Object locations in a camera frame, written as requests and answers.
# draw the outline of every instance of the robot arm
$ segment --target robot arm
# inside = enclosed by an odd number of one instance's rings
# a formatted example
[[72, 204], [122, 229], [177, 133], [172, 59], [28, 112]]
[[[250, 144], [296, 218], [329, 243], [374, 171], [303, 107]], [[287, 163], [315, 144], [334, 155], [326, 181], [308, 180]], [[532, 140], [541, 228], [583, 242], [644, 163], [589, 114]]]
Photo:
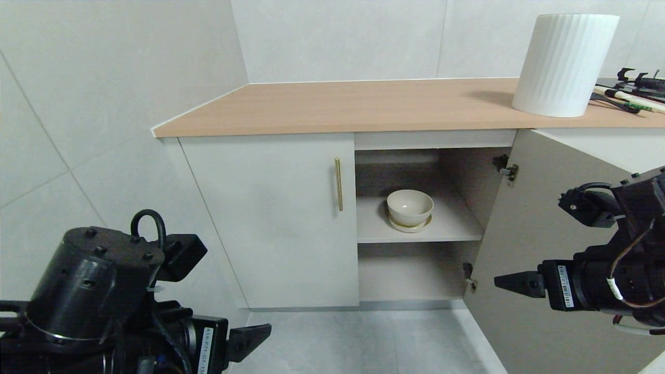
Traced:
[[[158, 239], [138, 234], [144, 216]], [[166, 235], [162, 217], [138, 212], [131, 235], [74, 228], [63, 237], [30, 301], [0, 301], [2, 373], [219, 373], [240, 362], [271, 326], [231, 329], [224, 318], [157, 302], [156, 281], [180, 281], [205, 256], [195, 234]]]
[[665, 326], [665, 167], [631, 177], [616, 186], [588, 183], [561, 194], [559, 207], [580, 223], [618, 224], [609, 243], [572, 260], [545, 260], [536, 272], [496, 277], [494, 284], [529, 297], [546, 297], [547, 290], [554, 310], [602, 311], [615, 315], [614, 325], [623, 331], [664, 335], [665, 329], [619, 324], [631, 315], [648, 326]]

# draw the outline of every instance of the wooden countertop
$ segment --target wooden countertop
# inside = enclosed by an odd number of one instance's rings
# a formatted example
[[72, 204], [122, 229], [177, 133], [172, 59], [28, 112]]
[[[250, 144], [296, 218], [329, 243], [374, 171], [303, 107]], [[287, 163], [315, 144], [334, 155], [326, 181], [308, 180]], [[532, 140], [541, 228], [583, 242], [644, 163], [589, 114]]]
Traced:
[[665, 115], [598, 102], [552, 118], [511, 107], [517, 79], [247, 85], [154, 129], [158, 138], [545, 127], [665, 127]]

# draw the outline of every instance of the bowl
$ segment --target bowl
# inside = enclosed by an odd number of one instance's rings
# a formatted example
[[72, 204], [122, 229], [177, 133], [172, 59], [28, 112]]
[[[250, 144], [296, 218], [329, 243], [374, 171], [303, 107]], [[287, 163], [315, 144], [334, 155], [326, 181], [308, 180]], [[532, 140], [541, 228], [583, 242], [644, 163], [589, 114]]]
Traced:
[[426, 193], [416, 190], [397, 190], [388, 195], [388, 210], [396, 223], [417, 226], [425, 222], [434, 208]]

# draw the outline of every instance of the ribbed white vase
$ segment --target ribbed white vase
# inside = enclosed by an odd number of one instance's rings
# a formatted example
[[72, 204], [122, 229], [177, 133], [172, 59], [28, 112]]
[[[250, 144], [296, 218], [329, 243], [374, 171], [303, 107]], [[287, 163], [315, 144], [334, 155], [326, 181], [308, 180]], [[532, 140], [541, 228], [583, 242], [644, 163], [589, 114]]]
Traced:
[[617, 15], [540, 15], [513, 108], [551, 117], [584, 114], [612, 43]]

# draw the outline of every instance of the floor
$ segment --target floor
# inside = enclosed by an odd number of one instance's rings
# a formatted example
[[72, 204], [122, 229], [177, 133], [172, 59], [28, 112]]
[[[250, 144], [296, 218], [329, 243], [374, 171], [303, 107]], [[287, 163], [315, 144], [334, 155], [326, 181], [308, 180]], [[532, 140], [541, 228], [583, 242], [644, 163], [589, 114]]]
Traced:
[[506, 374], [466, 309], [252, 313], [270, 338], [232, 374]]

